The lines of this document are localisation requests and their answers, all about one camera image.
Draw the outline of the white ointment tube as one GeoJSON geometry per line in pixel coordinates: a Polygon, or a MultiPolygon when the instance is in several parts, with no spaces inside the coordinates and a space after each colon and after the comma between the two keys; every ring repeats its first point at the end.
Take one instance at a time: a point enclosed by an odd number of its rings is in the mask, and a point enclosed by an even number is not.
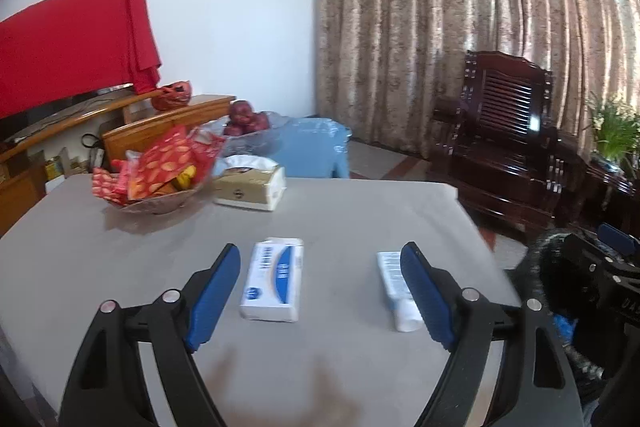
{"type": "Polygon", "coordinates": [[[379,251],[376,261],[396,331],[412,333],[423,329],[421,313],[401,272],[400,252],[379,251]]]}

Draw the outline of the dark wooden side table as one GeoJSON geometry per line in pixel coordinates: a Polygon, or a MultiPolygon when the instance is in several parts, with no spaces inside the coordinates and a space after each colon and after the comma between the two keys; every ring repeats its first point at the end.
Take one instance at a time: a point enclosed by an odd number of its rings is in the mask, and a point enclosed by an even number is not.
{"type": "Polygon", "coordinates": [[[606,223],[639,237],[639,179],[605,170],[595,161],[567,168],[567,181],[554,210],[558,227],[596,231],[606,223]]]}

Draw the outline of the white blue medicine box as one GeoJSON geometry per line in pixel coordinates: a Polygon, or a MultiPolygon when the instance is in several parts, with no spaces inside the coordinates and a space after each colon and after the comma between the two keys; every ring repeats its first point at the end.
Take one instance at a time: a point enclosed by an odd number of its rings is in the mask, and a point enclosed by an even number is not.
{"type": "Polygon", "coordinates": [[[254,246],[240,312],[250,321],[295,323],[299,316],[304,243],[270,237],[254,246]]]}

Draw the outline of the green potted plant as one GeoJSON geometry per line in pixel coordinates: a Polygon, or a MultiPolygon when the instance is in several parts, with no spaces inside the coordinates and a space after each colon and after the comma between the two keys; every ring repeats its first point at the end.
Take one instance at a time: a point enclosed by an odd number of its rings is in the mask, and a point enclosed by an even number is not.
{"type": "Polygon", "coordinates": [[[593,93],[589,99],[589,117],[594,151],[616,170],[639,143],[639,114],[621,98],[602,98],[593,93]]]}

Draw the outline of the tissue box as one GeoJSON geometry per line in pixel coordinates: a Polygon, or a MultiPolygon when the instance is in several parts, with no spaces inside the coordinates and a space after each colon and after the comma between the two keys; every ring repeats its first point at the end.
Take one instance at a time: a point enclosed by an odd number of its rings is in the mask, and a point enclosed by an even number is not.
{"type": "Polygon", "coordinates": [[[232,155],[216,161],[213,171],[216,204],[273,211],[285,190],[285,169],[270,158],[232,155]]]}

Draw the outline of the glass bowl of snacks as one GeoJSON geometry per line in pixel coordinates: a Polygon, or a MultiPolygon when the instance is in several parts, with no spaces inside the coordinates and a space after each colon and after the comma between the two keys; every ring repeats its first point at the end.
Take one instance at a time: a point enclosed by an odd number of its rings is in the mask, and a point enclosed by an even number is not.
{"type": "Polygon", "coordinates": [[[200,127],[173,127],[144,152],[114,160],[112,171],[94,169],[91,192],[125,212],[171,212],[209,181],[225,145],[223,136],[200,127]]]}

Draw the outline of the glass bowl of apples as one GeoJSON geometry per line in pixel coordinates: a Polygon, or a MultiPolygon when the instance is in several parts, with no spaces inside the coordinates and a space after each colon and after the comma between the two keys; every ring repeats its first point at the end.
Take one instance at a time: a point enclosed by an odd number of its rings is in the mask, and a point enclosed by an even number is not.
{"type": "Polygon", "coordinates": [[[285,127],[291,122],[278,113],[256,112],[250,103],[239,100],[230,105],[227,116],[206,122],[203,128],[224,139],[224,156],[269,156],[280,150],[285,127]]]}

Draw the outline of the wooden tv cabinet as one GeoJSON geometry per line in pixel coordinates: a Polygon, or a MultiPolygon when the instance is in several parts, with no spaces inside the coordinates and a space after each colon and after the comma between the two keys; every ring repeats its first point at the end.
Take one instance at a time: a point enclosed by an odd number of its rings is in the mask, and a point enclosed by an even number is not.
{"type": "Polygon", "coordinates": [[[61,110],[1,144],[1,232],[6,233],[46,195],[44,164],[60,154],[88,159],[100,141],[104,158],[122,159],[127,150],[144,150],[172,127],[197,124],[228,114],[232,95],[200,94],[187,106],[157,112],[149,93],[108,92],[61,110]]]}

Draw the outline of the red cloth cover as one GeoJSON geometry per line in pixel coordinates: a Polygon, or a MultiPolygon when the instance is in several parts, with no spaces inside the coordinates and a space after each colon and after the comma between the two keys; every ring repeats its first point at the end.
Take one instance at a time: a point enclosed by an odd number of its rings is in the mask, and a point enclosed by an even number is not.
{"type": "Polygon", "coordinates": [[[156,89],[146,0],[44,0],[1,22],[1,116],[91,91],[156,89]]]}

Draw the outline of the patterned beige curtain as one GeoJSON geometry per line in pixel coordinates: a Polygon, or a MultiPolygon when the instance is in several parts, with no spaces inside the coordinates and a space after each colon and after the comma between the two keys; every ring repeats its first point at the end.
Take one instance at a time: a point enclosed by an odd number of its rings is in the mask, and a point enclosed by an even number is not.
{"type": "Polygon", "coordinates": [[[321,116],[367,142],[426,154],[433,107],[456,95],[470,51],[553,76],[553,122],[590,144],[596,98],[639,103],[639,0],[317,0],[321,116]]]}

